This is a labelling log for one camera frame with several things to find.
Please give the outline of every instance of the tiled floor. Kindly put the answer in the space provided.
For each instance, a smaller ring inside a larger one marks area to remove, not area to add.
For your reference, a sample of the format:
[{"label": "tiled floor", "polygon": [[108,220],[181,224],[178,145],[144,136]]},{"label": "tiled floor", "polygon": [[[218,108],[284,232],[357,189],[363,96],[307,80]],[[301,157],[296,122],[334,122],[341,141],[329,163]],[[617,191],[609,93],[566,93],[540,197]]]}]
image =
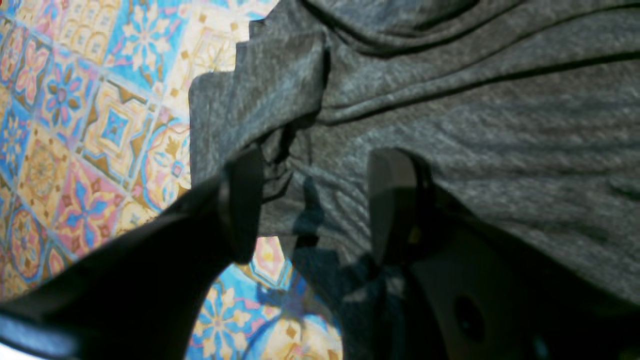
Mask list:
[{"label": "tiled floor", "polygon": [[[191,80],[233,70],[248,21],[274,5],[3,1],[0,299],[46,281],[189,189]],[[342,357],[335,320],[277,238],[259,239],[253,262],[213,285],[187,353],[240,357]]]}]

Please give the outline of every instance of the gray t-shirt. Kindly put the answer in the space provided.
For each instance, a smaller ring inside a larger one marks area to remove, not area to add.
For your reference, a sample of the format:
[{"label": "gray t-shirt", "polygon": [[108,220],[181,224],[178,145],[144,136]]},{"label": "gray t-shirt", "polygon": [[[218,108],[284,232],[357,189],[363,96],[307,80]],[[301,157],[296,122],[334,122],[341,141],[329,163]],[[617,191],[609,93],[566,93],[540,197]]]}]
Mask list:
[{"label": "gray t-shirt", "polygon": [[193,182],[260,144],[260,235],[319,238],[294,264],[339,313],[347,356],[371,355],[372,299],[402,303],[399,271],[367,257],[380,147],[423,156],[481,220],[640,304],[639,6],[282,0],[235,72],[193,82]]}]

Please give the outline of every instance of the gray fabric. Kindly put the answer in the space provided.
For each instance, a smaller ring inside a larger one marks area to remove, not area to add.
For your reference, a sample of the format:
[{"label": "gray fabric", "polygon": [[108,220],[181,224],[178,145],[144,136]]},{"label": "gray fabric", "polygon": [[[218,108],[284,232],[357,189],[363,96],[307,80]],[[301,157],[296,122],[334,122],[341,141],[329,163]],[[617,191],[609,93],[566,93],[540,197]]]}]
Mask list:
[{"label": "gray fabric", "polygon": [[397,276],[365,260],[366,159],[378,147],[420,154],[480,219],[640,304],[638,6],[282,0],[234,73],[193,82],[193,182],[260,144],[260,234],[319,237],[294,261],[341,315],[361,311],[361,326],[342,319],[363,329],[348,356],[370,355],[374,306],[345,304],[388,293]]}]

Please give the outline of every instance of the patterned tile floor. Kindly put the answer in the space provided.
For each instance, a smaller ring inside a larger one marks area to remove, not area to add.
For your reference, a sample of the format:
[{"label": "patterned tile floor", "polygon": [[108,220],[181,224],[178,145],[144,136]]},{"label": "patterned tile floor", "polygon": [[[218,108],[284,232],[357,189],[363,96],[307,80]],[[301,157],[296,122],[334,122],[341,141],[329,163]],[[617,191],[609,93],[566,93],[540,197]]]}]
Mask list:
[{"label": "patterned tile floor", "polygon": [[[3,1],[0,299],[50,279],[189,189],[191,80],[233,70],[248,21],[274,5]],[[342,350],[335,319],[278,238],[261,238],[250,265],[213,284],[186,357],[339,359]]]}]

